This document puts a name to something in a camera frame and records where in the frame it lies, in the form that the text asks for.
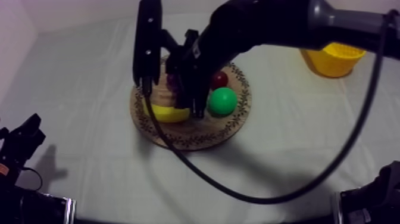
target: dark red ball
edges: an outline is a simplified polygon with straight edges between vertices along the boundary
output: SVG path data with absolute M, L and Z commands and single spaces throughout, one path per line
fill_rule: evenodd
M 220 87 L 225 87 L 227 85 L 228 85 L 228 75 L 223 71 L 219 71 L 212 77 L 210 87 L 212 90 L 215 90 Z

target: round wooden tray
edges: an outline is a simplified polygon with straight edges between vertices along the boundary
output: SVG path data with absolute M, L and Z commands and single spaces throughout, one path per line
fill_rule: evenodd
M 161 75 L 158 86 L 153 86 L 151 101 L 157 101 L 154 92 L 169 93 L 166 87 L 165 60 L 161 59 Z M 229 78 L 228 87 L 237 94 L 237 107 L 227 117 L 213 117 L 206 110 L 202 120 L 189 119 L 181 123 L 160 123 L 161 129 L 167 137 L 173 141 L 174 146 L 179 150 L 195 151 L 203 150 L 218 145 L 232 137 L 245 123 L 251 107 L 251 92 L 248 81 L 240 69 L 233 63 L 225 66 L 224 71 Z M 168 102 L 158 100 L 157 105 L 168 106 Z M 130 95 L 130 114 L 133 123 L 148 139 L 157 145 L 166 148 L 163 140 L 160 139 L 154 126 L 143 110 L 143 95 L 140 88 L 133 87 Z

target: plastic basket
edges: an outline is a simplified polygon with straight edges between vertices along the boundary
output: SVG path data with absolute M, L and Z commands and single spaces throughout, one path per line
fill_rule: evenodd
M 331 43 L 321 51 L 306 50 L 315 69 L 327 77 L 343 77 L 350 74 L 354 65 L 365 55 L 365 50 Z

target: white table surface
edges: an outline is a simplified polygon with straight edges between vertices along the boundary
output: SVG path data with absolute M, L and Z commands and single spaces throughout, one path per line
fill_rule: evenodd
M 164 17 L 180 42 L 208 14 Z M 361 139 L 322 186 L 298 200 L 256 206 L 198 178 L 167 150 L 144 139 L 129 113 L 135 18 L 41 35 L 0 105 L 0 126 L 33 113 L 47 138 L 27 165 L 43 192 L 78 200 L 79 217 L 120 223 L 277 223 L 330 212 L 329 195 L 373 180 L 400 159 L 400 63 L 385 60 L 382 82 Z M 251 84 L 244 127 L 214 150 L 189 155 L 221 183 L 259 197 L 282 195 L 320 173 L 358 115 L 371 72 L 366 55 L 344 79 L 325 79 L 298 49 L 259 46 L 234 62 Z M 22 186 L 37 184 L 23 175 Z

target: white wall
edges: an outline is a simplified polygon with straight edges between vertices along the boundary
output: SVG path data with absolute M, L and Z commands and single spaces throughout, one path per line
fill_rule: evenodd
M 0 0 L 0 103 L 37 36 L 20 0 Z
M 136 16 L 139 0 L 23 0 L 40 32 Z M 225 0 L 163 0 L 164 14 L 208 13 Z
M 400 0 L 327 0 L 335 8 L 344 10 L 387 13 L 390 9 L 400 10 Z

